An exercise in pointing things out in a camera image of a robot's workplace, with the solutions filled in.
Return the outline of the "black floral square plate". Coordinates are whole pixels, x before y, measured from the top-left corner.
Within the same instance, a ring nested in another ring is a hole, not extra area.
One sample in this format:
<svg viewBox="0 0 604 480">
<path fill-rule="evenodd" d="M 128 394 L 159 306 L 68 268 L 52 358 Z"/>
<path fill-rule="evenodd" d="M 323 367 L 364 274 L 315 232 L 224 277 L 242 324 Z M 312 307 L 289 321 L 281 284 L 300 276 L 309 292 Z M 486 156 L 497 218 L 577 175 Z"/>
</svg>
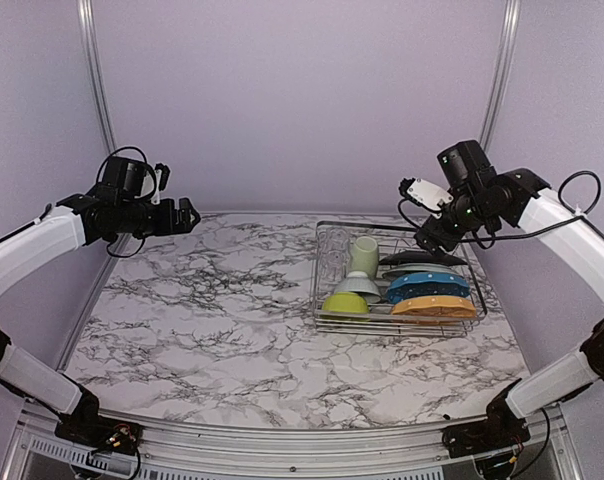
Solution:
<svg viewBox="0 0 604 480">
<path fill-rule="evenodd" d="M 387 255 L 379 261 L 380 265 L 386 266 L 399 266 L 413 263 L 438 264 L 449 267 L 462 266 L 468 264 L 466 260 L 457 256 L 453 256 L 450 254 L 438 256 L 422 250 L 401 251 L 399 253 Z"/>
</svg>

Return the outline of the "light green round plate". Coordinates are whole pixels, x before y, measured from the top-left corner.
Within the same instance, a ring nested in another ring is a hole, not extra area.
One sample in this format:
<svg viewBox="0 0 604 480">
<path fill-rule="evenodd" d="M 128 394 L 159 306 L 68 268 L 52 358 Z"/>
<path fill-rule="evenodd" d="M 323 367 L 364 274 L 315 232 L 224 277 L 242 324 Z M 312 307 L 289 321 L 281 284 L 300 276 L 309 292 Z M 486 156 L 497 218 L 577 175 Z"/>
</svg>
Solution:
<svg viewBox="0 0 604 480">
<path fill-rule="evenodd" d="M 420 267 L 420 266 L 416 266 L 416 265 L 401 265 L 401 266 L 398 266 L 397 268 L 392 268 L 392 269 L 389 269 L 389 270 L 383 272 L 381 274 L 381 277 L 383 279 L 391 282 L 402 276 L 414 274 L 414 273 L 429 273 L 429 274 L 442 273 L 442 274 L 457 275 L 457 272 L 454 269 L 446 267 L 446 266 L 436 265 L 435 267 L 427 268 L 427 267 Z"/>
</svg>

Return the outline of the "blue polka dot plate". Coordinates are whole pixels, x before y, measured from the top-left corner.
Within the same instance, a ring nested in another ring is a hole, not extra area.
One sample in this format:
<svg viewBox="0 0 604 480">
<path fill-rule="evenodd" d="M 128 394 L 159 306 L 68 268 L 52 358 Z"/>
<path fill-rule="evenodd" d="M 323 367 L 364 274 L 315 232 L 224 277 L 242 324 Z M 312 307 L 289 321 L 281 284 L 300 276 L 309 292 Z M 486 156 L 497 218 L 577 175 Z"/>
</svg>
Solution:
<svg viewBox="0 0 604 480">
<path fill-rule="evenodd" d="M 393 280 L 385 293 L 386 300 L 391 304 L 415 297 L 433 295 L 466 298 L 470 295 L 470 286 L 459 275 L 414 273 Z"/>
</svg>

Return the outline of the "orange polka dot plate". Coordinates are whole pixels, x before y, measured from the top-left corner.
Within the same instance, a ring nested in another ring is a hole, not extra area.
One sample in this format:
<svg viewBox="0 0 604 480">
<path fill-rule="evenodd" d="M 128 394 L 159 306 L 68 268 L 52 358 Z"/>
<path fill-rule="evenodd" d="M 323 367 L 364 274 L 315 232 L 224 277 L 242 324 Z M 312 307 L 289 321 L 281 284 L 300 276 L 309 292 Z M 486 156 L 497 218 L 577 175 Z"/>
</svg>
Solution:
<svg viewBox="0 0 604 480">
<path fill-rule="evenodd" d="M 466 298 L 450 295 L 434 295 L 402 300 L 393 306 L 391 314 L 474 318 L 477 315 L 477 310 L 473 303 Z"/>
</svg>

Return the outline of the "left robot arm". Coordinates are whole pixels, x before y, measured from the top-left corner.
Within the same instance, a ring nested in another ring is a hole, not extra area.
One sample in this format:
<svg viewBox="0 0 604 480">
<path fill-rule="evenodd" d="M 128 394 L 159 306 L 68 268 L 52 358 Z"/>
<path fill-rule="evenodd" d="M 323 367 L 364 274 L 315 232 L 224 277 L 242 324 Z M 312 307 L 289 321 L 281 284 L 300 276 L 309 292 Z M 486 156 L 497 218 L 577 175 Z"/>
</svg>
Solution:
<svg viewBox="0 0 604 480">
<path fill-rule="evenodd" d="M 102 162 L 95 184 L 46 207 L 42 215 L 0 239 L 0 297 L 64 254 L 120 236 L 139 241 L 190 233 L 201 217 L 187 198 L 162 197 L 170 177 L 164 164 L 126 158 L 122 149 Z M 52 411 L 88 445 L 107 438 L 98 398 L 75 381 L 13 345 L 0 328 L 0 383 Z"/>
</svg>

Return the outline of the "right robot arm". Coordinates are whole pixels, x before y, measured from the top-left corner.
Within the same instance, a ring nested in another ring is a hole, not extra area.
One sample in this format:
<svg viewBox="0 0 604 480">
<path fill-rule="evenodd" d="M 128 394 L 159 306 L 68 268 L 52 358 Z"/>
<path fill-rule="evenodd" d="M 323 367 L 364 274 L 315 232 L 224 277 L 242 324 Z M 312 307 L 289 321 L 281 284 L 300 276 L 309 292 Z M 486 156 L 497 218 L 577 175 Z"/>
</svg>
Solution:
<svg viewBox="0 0 604 480">
<path fill-rule="evenodd" d="M 520 239 L 537 239 L 565 262 L 604 306 L 604 234 L 588 213 L 569 206 L 550 184 L 526 168 L 495 170 L 481 145 L 466 140 L 442 151 L 438 163 L 448 182 L 442 188 L 427 180 L 403 183 L 404 197 L 425 209 L 429 218 L 418 227 L 416 243 L 441 256 L 461 243 L 500 241 L 503 224 L 520 229 Z M 488 448 L 511 437 L 530 414 L 604 381 L 604 319 L 575 350 L 520 380 L 495 397 L 486 418 L 472 434 Z"/>
</svg>

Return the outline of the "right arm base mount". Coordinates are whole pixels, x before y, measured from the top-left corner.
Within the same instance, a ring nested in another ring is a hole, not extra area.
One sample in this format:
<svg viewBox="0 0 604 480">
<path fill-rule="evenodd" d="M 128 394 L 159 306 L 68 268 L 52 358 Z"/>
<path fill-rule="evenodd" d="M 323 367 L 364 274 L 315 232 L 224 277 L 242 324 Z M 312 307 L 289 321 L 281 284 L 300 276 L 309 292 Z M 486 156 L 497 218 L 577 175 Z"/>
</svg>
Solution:
<svg viewBox="0 0 604 480">
<path fill-rule="evenodd" d="M 526 421 L 488 416 L 484 420 L 446 427 L 442 443 L 451 458 L 465 457 L 524 444 L 531 438 Z"/>
</svg>

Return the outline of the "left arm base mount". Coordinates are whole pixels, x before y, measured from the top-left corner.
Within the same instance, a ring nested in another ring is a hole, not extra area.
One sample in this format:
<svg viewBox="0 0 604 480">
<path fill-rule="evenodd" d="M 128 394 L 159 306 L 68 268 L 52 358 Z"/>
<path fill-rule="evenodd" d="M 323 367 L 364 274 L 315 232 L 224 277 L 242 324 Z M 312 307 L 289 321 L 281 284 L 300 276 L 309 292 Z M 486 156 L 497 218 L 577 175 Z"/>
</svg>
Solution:
<svg viewBox="0 0 604 480">
<path fill-rule="evenodd" d="M 65 418 L 55 428 L 55 436 L 92 449 L 94 454 L 115 452 L 134 456 L 138 451 L 142 426 L 104 416 L 89 419 Z"/>
</svg>

